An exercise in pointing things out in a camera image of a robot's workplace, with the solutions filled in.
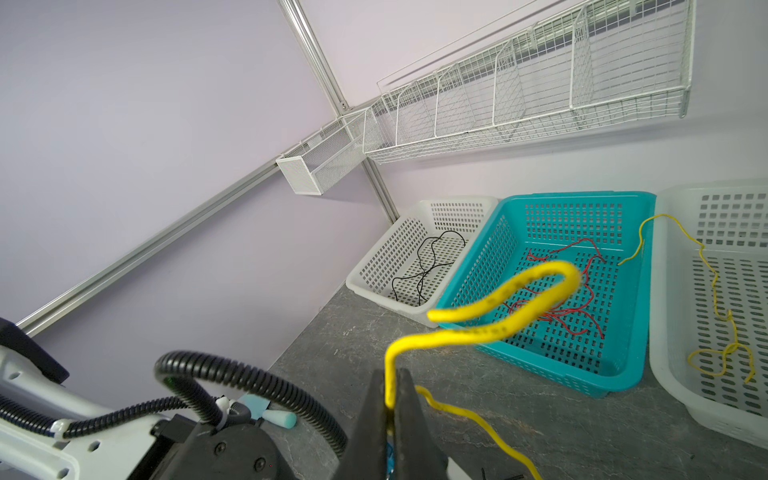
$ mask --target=knotted yellow wire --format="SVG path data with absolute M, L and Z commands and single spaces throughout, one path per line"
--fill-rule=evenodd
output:
M 427 316 L 433 322 L 452 323 L 471 320 L 492 312 L 522 287 L 528 285 L 532 281 L 539 280 L 549 275 L 562 275 L 564 276 L 564 279 L 557 285 L 539 293 L 520 310 L 514 312 L 501 322 L 465 330 L 443 330 L 434 333 L 411 335 L 397 339 L 393 342 L 387 349 L 385 357 L 384 399 L 387 408 L 390 410 L 395 408 L 396 360 L 398 355 L 408 352 L 409 350 L 431 349 L 448 345 L 489 343 L 513 336 L 525 328 L 529 323 L 535 321 L 539 316 L 549 311 L 553 306 L 558 305 L 571 296 L 581 283 L 581 273 L 575 266 L 568 262 L 554 261 L 542 263 L 513 276 L 498 289 L 491 292 L 486 298 L 471 305 L 450 310 L 430 310 L 427 313 Z M 494 431 L 494 429 L 478 414 L 470 410 L 460 409 L 458 407 L 436 402 L 432 398 L 432 394 L 430 394 L 424 387 L 416 386 L 416 391 L 423 395 L 427 399 L 429 405 L 433 408 L 450 412 L 455 415 L 461 415 L 477 422 L 486 432 L 488 432 L 504 452 L 528 467 L 528 470 L 531 471 L 535 480 L 541 480 L 541 475 L 539 475 L 533 462 L 531 462 L 525 455 L 515 451 L 512 447 L 504 443 L 496 431 Z
M 696 240 L 695 238 L 693 238 L 691 235 L 689 235 L 688 232 L 685 231 L 685 229 L 683 228 L 683 225 L 680 223 L 680 221 L 677 218 L 672 217 L 671 215 L 667 215 L 667 214 L 659 214 L 659 215 L 656 215 L 654 217 L 647 218 L 646 220 L 644 220 L 643 223 L 640 224 L 640 230 L 639 230 L 640 245 L 637 246 L 637 250 L 635 250 L 634 255 L 632 257 L 629 257 L 627 259 L 622 260 L 621 262 L 619 262 L 618 266 L 621 266 L 622 264 L 624 264 L 624 263 L 634 259 L 635 257 L 637 257 L 637 255 L 640 254 L 640 251 L 643 249 L 643 245 L 645 244 L 645 239 L 643 238 L 643 227 L 645 226 L 646 223 L 650 222 L 651 220 L 655 220 L 658 217 L 667 217 L 667 218 L 670 218 L 670 219 L 674 220 L 674 222 L 677 223 L 677 226 L 680 227 L 680 229 L 683 231 L 683 233 L 685 233 L 685 236 L 688 237 L 689 240 L 691 240 L 692 242 L 696 243 L 699 246 L 699 257 L 701 257 L 701 261 L 704 262 L 704 265 L 706 265 L 707 268 L 709 268 L 712 271 L 712 273 L 714 273 L 714 276 L 715 276 L 712 279 L 713 306 L 714 306 L 715 317 L 719 317 L 719 318 L 722 319 L 723 318 L 723 314 L 720 312 L 720 308 L 717 306 L 717 280 L 719 279 L 719 276 L 717 275 L 717 270 L 712 268 L 710 263 L 707 262 L 707 259 L 704 258 L 704 253 L 703 253 L 704 252 L 704 244 L 701 243 L 699 240 Z M 752 379 L 752 377 L 754 377 L 755 373 L 756 373 L 755 372 L 754 355 L 752 354 L 752 350 L 748 346 L 746 346 L 743 343 L 739 342 L 739 331 L 736 328 L 736 322 L 733 321 L 733 311 L 731 309 L 728 309 L 725 318 L 726 318 L 725 321 L 727 323 L 730 323 L 731 326 L 733 327 L 733 342 L 730 345 L 726 346 L 722 351 L 720 351 L 720 350 L 713 350 L 713 349 L 698 349 L 698 350 L 696 350 L 695 352 L 691 353 L 688 356 L 688 365 L 694 367 L 696 370 L 698 370 L 699 372 L 701 372 L 701 373 L 703 373 L 705 375 L 723 376 L 723 375 L 725 375 L 725 372 L 728 370 L 728 365 L 727 365 L 727 363 L 728 363 L 728 356 L 731 353 L 735 353 L 738 349 L 744 349 L 750 355 L 750 374 L 744 380 L 745 384 L 749 383 L 750 380 Z M 723 371 L 720 372 L 720 373 L 712 373 L 712 372 L 707 372 L 706 370 L 701 369 L 698 366 L 695 366 L 694 362 L 693 362 L 693 358 L 696 355 L 698 355 L 699 353 L 702 353 L 702 352 L 714 353 L 715 355 L 720 355 L 720 357 L 723 359 Z

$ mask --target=black cable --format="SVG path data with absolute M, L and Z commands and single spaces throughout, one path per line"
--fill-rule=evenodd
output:
M 398 302 L 399 300 L 398 300 L 398 297 L 397 297 L 397 290 L 395 290 L 395 280 L 409 280 L 409 279 L 412 279 L 412 278 L 416 278 L 417 276 L 421 277 L 419 279 L 419 282 L 416 284 L 416 292 L 419 295 L 419 305 L 422 304 L 422 300 L 424 300 L 425 302 L 427 301 L 427 299 L 424 298 L 424 296 L 422 295 L 422 291 L 423 291 L 423 288 L 424 288 L 424 279 L 426 278 L 426 276 L 429 274 L 429 272 L 433 271 L 435 268 L 438 268 L 438 267 L 441 267 L 441 266 L 453 265 L 453 263 L 454 263 L 454 262 L 450 262 L 450 263 L 441 263 L 439 265 L 435 265 L 437 263 L 437 253 L 435 252 L 435 243 L 440 241 L 442 239 L 442 236 L 445 235 L 448 232 L 455 233 L 456 235 L 459 236 L 459 238 L 462 239 L 462 242 L 464 242 L 464 245 L 462 245 L 462 249 L 467 246 L 467 240 L 459 232 L 457 232 L 456 230 L 445 230 L 443 233 L 440 234 L 439 237 L 426 237 L 424 240 L 422 240 L 421 244 L 419 245 L 419 248 L 416 249 L 416 258 L 419 259 L 419 268 L 422 269 L 422 272 L 421 273 L 417 273 L 416 275 L 396 276 L 396 277 L 392 278 L 392 293 L 395 294 L 395 301 L 396 302 Z M 424 270 L 424 266 L 422 265 L 421 249 L 422 249 L 422 247 L 424 246 L 424 243 L 427 240 L 434 240 L 432 243 L 429 244 L 429 247 L 432 249 L 432 259 L 433 260 L 432 260 L 432 266 L 428 270 Z
M 254 366 L 206 353 L 176 351 L 154 365 L 155 378 L 184 400 L 201 419 L 218 425 L 221 411 L 195 379 L 234 387 L 281 405 L 315 427 L 341 457 L 346 433 L 325 407 L 294 384 Z
M 72 422 L 62 435 L 65 439 L 76 439 L 102 432 L 106 429 L 122 425 L 139 417 L 167 410 L 185 409 L 187 404 L 176 397 L 151 400 L 117 410 L 93 419 Z M 51 426 L 57 419 L 30 410 L 13 400 L 0 395 L 0 419 L 10 422 L 24 430 L 47 437 L 54 436 Z

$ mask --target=thin yellow wire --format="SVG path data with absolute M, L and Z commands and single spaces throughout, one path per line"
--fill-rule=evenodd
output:
M 571 296 L 581 283 L 581 273 L 575 266 L 568 262 L 554 261 L 542 263 L 513 276 L 498 289 L 491 292 L 486 298 L 471 305 L 450 310 L 430 310 L 427 313 L 427 316 L 433 322 L 464 322 L 493 311 L 522 287 L 528 285 L 532 281 L 539 280 L 549 275 L 562 275 L 564 276 L 564 279 L 557 285 L 539 293 L 520 310 L 514 312 L 501 322 L 465 330 L 443 330 L 434 333 L 405 336 L 394 341 L 387 349 L 385 357 L 384 400 L 387 408 L 390 410 L 395 408 L 396 360 L 398 355 L 415 349 L 431 349 L 448 345 L 474 345 L 476 343 L 494 342 L 513 336 L 525 328 L 529 323 L 535 321 L 539 316 L 549 311 L 550 308 L 565 301 Z M 531 462 L 525 455 L 516 452 L 512 447 L 504 443 L 501 437 L 499 437 L 491 426 L 485 420 L 480 418 L 478 414 L 458 407 L 437 403 L 426 389 L 423 387 L 416 388 L 417 391 L 421 389 L 419 393 L 427 398 L 427 402 L 429 402 L 429 405 L 432 407 L 444 409 L 446 412 L 462 415 L 477 422 L 486 432 L 488 432 L 504 452 L 512 458 L 524 463 L 525 466 L 528 467 L 528 470 L 531 471 L 535 480 L 542 480 L 541 475 L 539 475 L 533 462 Z
M 472 410 L 467 409 L 460 409 L 459 407 L 449 405 L 447 403 L 440 403 L 434 398 L 432 398 L 432 394 L 429 392 L 429 390 L 425 389 L 422 386 L 417 385 L 416 386 L 416 392 L 420 393 L 425 399 L 427 399 L 427 403 L 429 406 L 434 408 L 435 410 L 440 410 L 442 412 L 452 413 L 453 415 L 460 415 L 462 417 L 466 417 L 468 419 L 474 420 L 478 423 L 488 434 L 491 436 L 494 442 L 502 449 L 504 452 L 520 462 L 521 464 L 528 467 L 528 470 L 531 472 L 531 475 L 533 475 L 533 478 L 535 480 L 542 480 L 541 475 L 539 475 L 538 470 L 536 469 L 536 465 L 531 462 L 531 459 L 526 457 L 525 455 L 521 454 L 511 446 L 507 445 L 504 440 L 502 440 L 502 437 L 498 436 L 498 433 L 486 422 L 482 419 L 480 415 L 477 413 L 474 413 Z
M 634 259 L 635 257 L 637 257 L 638 254 L 640 254 L 640 251 L 643 249 L 643 245 L 645 244 L 645 239 L 643 238 L 643 227 L 645 226 L 646 223 L 650 222 L 651 220 L 655 220 L 658 217 L 667 217 L 667 218 L 671 218 L 672 220 L 674 220 L 674 222 L 677 223 L 677 226 L 680 227 L 680 229 L 683 231 L 683 233 L 685 233 L 685 236 L 688 237 L 689 240 L 691 240 L 692 242 L 696 243 L 699 246 L 699 257 L 701 257 L 701 261 L 703 261 L 704 265 L 706 265 L 707 268 L 712 270 L 712 273 L 714 273 L 714 275 L 715 275 L 715 277 L 712 279 L 713 305 L 714 305 L 715 316 L 722 318 L 723 314 L 720 313 L 720 309 L 717 306 L 717 279 L 719 278 L 719 276 L 717 275 L 717 270 L 712 268 L 710 263 L 707 262 L 707 259 L 704 258 L 704 253 L 703 253 L 704 252 L 704 244 L 701 243 L 699 240 L 696 240 L 695 238 L 693 238 L 691 235 L 689 235 L 688 232 L 685 231 L 685 229 L 683 228 L 683 225 L 680 223 L 680 221 L 677 218 L 672 217 L 671 215 L 667 215 L 667 214 L 659 214 L 659 215 L 656 215 L 654 217 L 647 218 L 646 220 L 644 220 L 643 223 L 640 224 L 640 229 L 639 229 L 640 245 L 637 246 L 637 250 L 635 250 L 634 255 L 632 257 L 629 257 L 627 259 L 622 260 L 621 262 L 619 262 L 618 266 L 621 266 L 622 264 L 624 264 L 624 263 Z M 747 383 L 750 382 L 752 377 L 755 376 L 755 373 L 756 373 L 755 372 L 754 355 L 752 354 L 752 350 L 748 346 L 746 346 L 743 343 L 739 342 L 739 331 L 736 328 L 736 322 L 733 321 L 733 311 L 731 309 L 728 309 L 725 321 L 726 322 L 730 322 L 731 326 L 733 327 L 733 343 L 731 343 L 730 345 L 726 346 L 722 351 L 713 350 L 713 349 L 698 349 L 698 350 L 696 350 L 695 352 L 691 353 L 688 356 L 688 365 L 694 367 L 696 370 L 698 370 L 699 372 L 702 372 L 705 375 L 723 376 L 723 375 L 725 375 L 725 372 L 728 370 L 728 365 L 727 365 L 727 363 L 728 363 L 728 356 L 731 353 L 736 352 L 738 349 L 745 349 L 746 352 L 750 354 L 750 374 L 744 380 L 744 383 L 747 384 Z M 722 359 L 723 359 L 723 371 L 720 372 L 720 373 L 712 373 L 712 372 L 707 372 L 707 371 L 701 369 L 698 366 L 695 366 L 694 362 L 693 362 L 693 358 L 696 355 L 698 355 L 699 353 L 702 353 L 702 352 L 714 353 L 715 355 L 720 355 L 722 357 Z

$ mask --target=gray table surface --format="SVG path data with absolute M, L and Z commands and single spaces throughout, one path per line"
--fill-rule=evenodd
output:
M 343 287 L 270 370 L 306 389 L 351 435 L 371 372 L 386 347 L 426 327 Z M 592 399 L 472 347 L 406 353 L 398 366 L 439 401 L 475 410 L 545 480 L 768 479 L 768 451 L 697 424 L 646 365 L 635 388 Z M 474 422 L 432 410 L 427 423 L 442 449 L 474 480 L 527 472 Z M 330 478 L 337 460 L 299 422 L 264 427 L 302 480 Z

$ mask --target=hanging wire rack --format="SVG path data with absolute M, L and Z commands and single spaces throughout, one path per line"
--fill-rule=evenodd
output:
M 364 110 L 377 163 L 684 117 L 695 0 L 590 0 Z
M 293 192 L 322 195 L 365 160 L 364 122 L 363 111 L 339 117 L 278 158 Z

